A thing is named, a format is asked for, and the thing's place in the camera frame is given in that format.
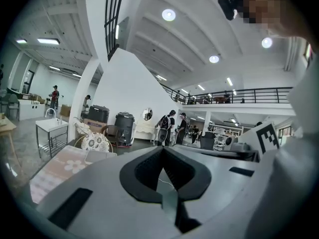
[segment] camera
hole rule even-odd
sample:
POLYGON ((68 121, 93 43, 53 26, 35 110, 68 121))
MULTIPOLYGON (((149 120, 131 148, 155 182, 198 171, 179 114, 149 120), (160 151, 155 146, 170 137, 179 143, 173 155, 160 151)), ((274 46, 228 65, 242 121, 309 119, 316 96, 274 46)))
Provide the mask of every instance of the camera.
POLYGON ((236 17, 237 10, 234 0, 218 0, 218 3, 228 20, 233 20, 236 17))

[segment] metal stand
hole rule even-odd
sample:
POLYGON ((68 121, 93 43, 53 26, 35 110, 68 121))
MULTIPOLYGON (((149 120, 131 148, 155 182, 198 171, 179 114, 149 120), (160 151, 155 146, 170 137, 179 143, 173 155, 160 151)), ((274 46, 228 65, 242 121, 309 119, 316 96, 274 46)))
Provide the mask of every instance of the metal stand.
POLYGON ((49 153, 50 157, 54 157, 64 146, 67 145, 68 143, 68 130, 69 130, 69 126, 67 126, 66 128, 66 132, 57 135, 55 137, 50 137, 50 133, 51 132, 47 132, 48 134, 48 144, 44 145, 44 146, 40 146, 39 145, 39 138, 38 138, 38 126, 35 126, 35 133, 36 133, 36 143, 38 146, 38 151, 39 151, 39 157, 41 158, 41 151, 45 152, 45 153, 49 153), (66 135, 65 136, 65 141, 63 140, 58 140, 57 138, 62 136, 62 135, 66 135))

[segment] backpack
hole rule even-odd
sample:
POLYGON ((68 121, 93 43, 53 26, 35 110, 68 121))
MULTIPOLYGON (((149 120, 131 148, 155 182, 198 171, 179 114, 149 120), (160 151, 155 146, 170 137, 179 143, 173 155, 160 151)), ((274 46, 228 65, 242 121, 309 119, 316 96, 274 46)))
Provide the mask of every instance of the backpack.
POLYGON ((170 128, 170 117, 168 116, 165 116, 162 120, 161 120, 161 123, 160 123, 160 128, 161 129, 165 129, 165 130, 168 130, 170 128))

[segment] chair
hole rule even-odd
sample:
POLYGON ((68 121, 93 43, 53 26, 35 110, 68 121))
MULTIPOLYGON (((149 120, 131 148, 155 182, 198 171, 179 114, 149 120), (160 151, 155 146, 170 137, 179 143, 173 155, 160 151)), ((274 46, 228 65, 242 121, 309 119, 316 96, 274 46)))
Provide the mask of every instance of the chair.
POLYGON ((122 135, 122 129, 116 125, 107 125, 105 126, 104 135, 111 143, 115 143, 116 151, 118 151, 118 145, 122 135))
POLYGON ((0 99, 1 113, 2 113, 2 106, 5 106, 5 108, 7 108, 8 104, 9 104, 10 96, 11 96, 11 94, 6 94, 3 98, 0 99))
POLYGON ((18 97, 15 94, 11 94, 11 96, 9 97, 9 102, 8 102, 8 106, 7 106, 7 114, 8 117, 10 117, 10 110, 17 110, 16 111, 16 117, 18 119, 18 121, 20 121, 20 102, 18 97))

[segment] fluorescent light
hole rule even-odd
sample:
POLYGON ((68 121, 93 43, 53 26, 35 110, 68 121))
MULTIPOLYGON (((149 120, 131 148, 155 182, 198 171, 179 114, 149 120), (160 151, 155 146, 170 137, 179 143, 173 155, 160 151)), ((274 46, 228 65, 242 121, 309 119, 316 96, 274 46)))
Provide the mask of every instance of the fluorescent light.
POLYGON ((233 85, 233 83, 231 82, 231 79, 230 79, 230 78, 227 78, 227 81, 228 81, 228 83, 229 83, 230 86, 233 85))
POLYGON ((74 76, 76 76, 76 77, 82 77, 81 75, 78 75, 78 74, 72 74, 72 75, 74 75, 74 76))
POLYGON ((46 43, 46 44, 56 44, 56 45, 60 44, 60 41, 55 38, 38 38, 38 41, 40 43, 46 43))
POLYGON ((59 69, 59 68, 56 68, 56 67, 53 67, 53 66, 49 66, 50 68, 52 68, 52 69, 55 69, 55 70, 58 70, 58 71, 61 71, 61 69, 59 69))
POLYGON ((119 39, 119 28, 120 28, 120 26, 117 25, 116 30, 115 30, 115 39, 119 39))
POLYGON ((166 21, 173 21, 176 17, 176 14, 175 11, 173 11, 172 9, 166 9, 162 12, 161 16, 166 21))
POLYGON ((211 57, 209 58, 209 62, 210 62, 210 63, 215 64, 215 63, 217 63, 218 61, 219 61, 219 57, 218 57, 218 56, 211 56, 211 57))
POLYGON ((167 81, 167 79, 163 78, 162 76, 159 76, 159 75, 158 75, 158 78, 160 78, 160 79, 162 79, 162 80, 164 80, 164 81, 167 81))
POLYGON ((16 41, 17 43, 26 43, 26 39, 20 39, 16 41))
POLYGON ((198 85, 200 87, 201 90, 205 90, 202 86, 198 85))
POLYGON ((273 41, 272 39, 270 39, 269 37, 266 37, 265 39, 262 40, 261 45, 265 48, 268 49, 271 47, 271 45, 273 45, 273 41))

